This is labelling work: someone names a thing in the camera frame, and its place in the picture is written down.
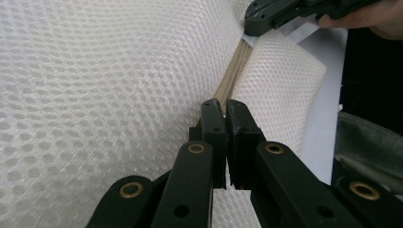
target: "black plastic part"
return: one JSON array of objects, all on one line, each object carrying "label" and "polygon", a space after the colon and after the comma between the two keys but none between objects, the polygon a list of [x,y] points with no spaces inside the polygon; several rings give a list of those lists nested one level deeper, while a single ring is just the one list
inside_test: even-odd
[{"label": "black plastic part", "polygon": [[208,143],[188,142],[181,147],[151,224],[152,228],[211,226],[212,161],[213,148]]},{"label": "black plastic part", "polygon": [[245,34],[261,36],[298,16],[329,14],[332,19],[339,19],[377,1],[379,0],[256,0],[245,13]]},{"label": "black plastic part", "polygon": [[[130,199],[120,194],[122,186],[130,182],[138,182],[143,186],[139,196]],[[107,190],[86,228],[95,227],[147,227],[152,220],[153,183],[140,176],[129,176],[116,181]]]},{"label": "black plastic part", "polygon": [[[379,199],[363,198],[353,192],[351,184],[357,182],[372,187],[379,194]],[[355,190],[364,197],[371,196],[372,192],[365,185]],[[371,180],[360,177],[340,178],[335,186],[335,194],[365,227],[403,227],[403,202]]]},{"label": "black plastic part", "polygon": [[214,148],[213,187],[226,189],[225,167],[228,137],[220,102],[211,99],[201,104],[201,140]]},{"label": "black plastic part", "polygon": [[[266,149],[269,145],[275,153]],[[265,194],[271,194],[280,209],[279,227],[362,227],[284,144],[259,144],[256,167],[267,186]],[[264,207],[258,200],[252,202],[254,207]],[[260,221],[271,219],[267,212],[256,212]]]},{"label": "black plastic part", "polygon": [[246,104],[227,100],[226,128],[229,135],[228,166],[236,189],[250,190],[254,184],[257,145],[265,141]]}]

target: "white textured cloth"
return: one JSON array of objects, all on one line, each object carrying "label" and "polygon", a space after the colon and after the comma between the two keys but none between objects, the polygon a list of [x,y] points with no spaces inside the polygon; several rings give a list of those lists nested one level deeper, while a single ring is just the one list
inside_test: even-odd
[{"label": "white textured cloth", "polygon": [[[247,5],[0,2],[0,227],[83,227],[114,181],[128,175],[153,180],[167,171],[187,128],[199,118],[200,103],[220,84],[241,37],[240,15]],[[289,71],[272,75],[300,70],[321,75],[322,68],[306,55],[281,36],[265,36],[237,85],[235,98],[250,105],[270,140],[266,127],[277,128],[263,112],[268,109],[259,109],[254,99],[273,97],[265,94],[269,90],[252,88],[259,81],[250,79],[264,79],[265,70],[276,69],[271,65],[278,61],[268,57],[293,59],[282,65]],[[304,61],[299,67],[291,66],[299,59]],[[308,110],[306,99],[316,92],[311,85],[320,81],[308,75],[302,73],[301,79],[315,81],[304,81],[310,86],[278,77],[276,82],[307,89],[278,96],[286,99],[278,103],[295,105],[293,99],[304,95],[296,111]],[[305,112],[296,115],[295,121],[304,122]],[[247,194],[218,192],[215,227],[259,226]]]}]

